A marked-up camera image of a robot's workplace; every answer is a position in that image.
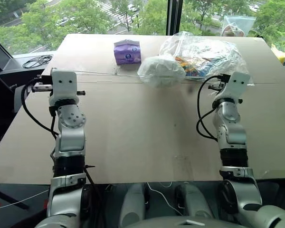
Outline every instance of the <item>wooden table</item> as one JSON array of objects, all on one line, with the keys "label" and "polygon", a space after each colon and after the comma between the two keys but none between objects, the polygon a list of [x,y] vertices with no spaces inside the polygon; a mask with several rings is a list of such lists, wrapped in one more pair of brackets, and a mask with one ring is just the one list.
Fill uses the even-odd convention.
[{"label": "wooden table", "polygon": [[[165,36],[67,35],[52,67],[134,75],[139,65],[117,66],[113,43],[139,40],[142,60],[155,56]],[[257,179],[285,178],[285,70],[260,38],[208,37],[234,42],[247,62],[255,86],[238,106],[247,131],[249,164]],[[96,183],[221,180],[219,148],[195,130],[199,83],[184,81],[155,89],[136,77],[91,76],[78,72],[86,90],[79,107],[87,116],[86,163]],[[49,93],[30,94],[27,106],[50,126]],[[201,111],[211,109],[214,94],[204,89]],[[215,133],[212,118],[205,125]],[[54,146],[51,134],[19,111],[0,143],[0,183],[49,184]]]}]

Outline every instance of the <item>purple box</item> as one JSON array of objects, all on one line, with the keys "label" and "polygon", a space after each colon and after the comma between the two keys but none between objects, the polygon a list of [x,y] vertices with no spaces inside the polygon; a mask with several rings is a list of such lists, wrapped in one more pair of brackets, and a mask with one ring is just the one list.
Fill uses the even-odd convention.
[{"label": "purple box", "polygon": [[117,64],[141,63],[139,41],[125,39],[114,43],[114,56]]}]

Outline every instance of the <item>glass window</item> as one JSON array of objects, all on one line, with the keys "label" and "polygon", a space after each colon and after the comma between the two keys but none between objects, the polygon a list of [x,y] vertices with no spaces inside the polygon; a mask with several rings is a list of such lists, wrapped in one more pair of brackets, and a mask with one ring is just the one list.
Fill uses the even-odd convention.
[{"label": "glass window", "polygon": [[56,50],[65,35],[165,35],[167,0],[0,0],[0,43],[12,54]]},{"label": "glass window", "polygon": [[182,30],[202,36],[261,36],[285,51],[285,0],[184,0]]}]

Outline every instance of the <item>yellow object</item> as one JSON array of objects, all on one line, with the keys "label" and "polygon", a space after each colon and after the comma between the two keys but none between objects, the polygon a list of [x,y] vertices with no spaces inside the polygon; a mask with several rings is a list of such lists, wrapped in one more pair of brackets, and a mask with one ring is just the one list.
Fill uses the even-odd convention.
[{"label": "yellow object", "polygon": [[271,44],[271,50],[278,60],[283,64],[285,62],[285,52],[278,50],[274,44]]}]

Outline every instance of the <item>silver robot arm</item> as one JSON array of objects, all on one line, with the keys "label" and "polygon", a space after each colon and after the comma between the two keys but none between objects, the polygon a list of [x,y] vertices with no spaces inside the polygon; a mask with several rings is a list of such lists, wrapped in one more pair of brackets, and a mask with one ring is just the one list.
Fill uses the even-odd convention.
[{"label": "silver robot arm", "polygon": [[37,228],[78,228],[90,212],[90,188],[86,183],[85,115],[77,105],[76,74],[52,70],[50,113],[58,116],[58,129],[47,218]]},{"label": "silver robot arm", "polygon": [[285,228],[285,210],[262,206],[252,168],[248,167],[246,132],[240,124],[237,104],[249,79],[249,75],[235,72],[212,104],[216,108],[213,123],[223,164],[219,198],[223,209],[244,226]]}]

